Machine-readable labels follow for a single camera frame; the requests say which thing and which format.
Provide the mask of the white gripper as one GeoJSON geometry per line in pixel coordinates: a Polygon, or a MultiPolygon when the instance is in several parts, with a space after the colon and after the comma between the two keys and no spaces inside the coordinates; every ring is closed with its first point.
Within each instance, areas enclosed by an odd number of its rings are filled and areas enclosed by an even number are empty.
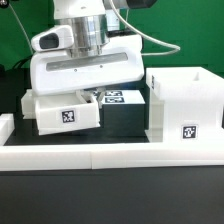
{"type": "MultiPolygon", "coordinates": [[[[75,92],[81,103],[92,103],[84,89],[134,82],[144,76],[139,35],[117,36],[103,46],[102,53],[85,58],[71,58],[67,50],[36,53],[30,65],[31,86],[38,95],[75,92]]],[[[106,90],[98,91],[102,108],[106,90]]]]}

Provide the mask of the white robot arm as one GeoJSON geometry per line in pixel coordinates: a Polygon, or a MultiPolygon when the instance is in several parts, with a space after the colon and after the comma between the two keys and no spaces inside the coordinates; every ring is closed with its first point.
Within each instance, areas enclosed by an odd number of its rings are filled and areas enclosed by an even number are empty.
{"type": "Polygon", "coordinates": [[[142,38],[120,31],[112,9],[149,8],[157,0],[53,0],[53,28],[32,38],[31,86],[38,96],[120,83],[144,76],[142,38]]]}

